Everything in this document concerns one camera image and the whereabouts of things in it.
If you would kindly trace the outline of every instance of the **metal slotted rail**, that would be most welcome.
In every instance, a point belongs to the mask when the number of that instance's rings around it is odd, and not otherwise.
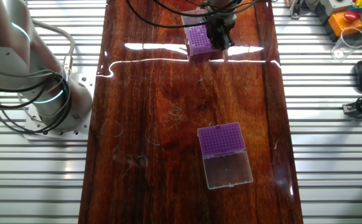
[[[35,19],[59,26],[77,43],[74,73],[94,84],[106,1],[29,0]],[[362,224],[362,120],[341,105],[361,96],[352,74],[362,50],[343,62],[316,15],[292,20],[283,2],[274,16],[305,224]],[[37,28],[62,60],[68,41]],[[17,103],[1,95],[3,103]],[[9,116],[23,123],[22,110]],[[77,223],[86,142],[29,142],[0,123],[0,223]]]

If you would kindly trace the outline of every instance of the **red button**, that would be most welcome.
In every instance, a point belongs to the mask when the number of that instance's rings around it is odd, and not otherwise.
[[[345,11],[344,18],[350,22],[354,22],[355,20],[358,19],[358,15],[356,12],[354,12],[352,10],[348,10],[348,11]]]

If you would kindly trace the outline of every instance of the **glossy table surface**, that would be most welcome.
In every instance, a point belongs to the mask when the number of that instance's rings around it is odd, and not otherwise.
[[[231,36],[227,51],[189,57],[183,29],[108,1],[80,223],[302,223],[271,3],[238,14]],[[234,122],[254,182],[208,190],[197,129]]]

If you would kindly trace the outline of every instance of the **pipette tip box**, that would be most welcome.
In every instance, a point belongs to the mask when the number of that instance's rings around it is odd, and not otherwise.
[[[184,13],[204,14],[207,13],[207,11],[204,9],[197,9],[194,11],[188,11]],[[202,17],[181,16],[181,18],[183,25],[199,24],[204,22]],[[210,39],[207,37],[206,25],[186,27],[185,33],[188,39],[190,56],[216,51],[215,49],[212,49]]]
[[[200,128],[198,137],[210,190],[253,181],[239,123]]]

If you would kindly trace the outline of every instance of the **clear box lid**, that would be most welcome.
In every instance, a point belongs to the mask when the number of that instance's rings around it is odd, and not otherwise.
[[[253,181],[239,123],[200,128],[198,137],[210,190]]]
[[[188,14],[204,14],[207,13],[206,9],[200,9],[199,7],[196,10],[193,11],[187,11],[187,12],[183,12],[183,13],[188,13]],[[183,25],[190,25],[190,24],[198,24],[198,23],[203,23],[203,16],[202,17],[190,17],[190,16],[181,16],[182,19],[182,24]]]
[[[210,190],[253,182],[246,151],[203,159]]]

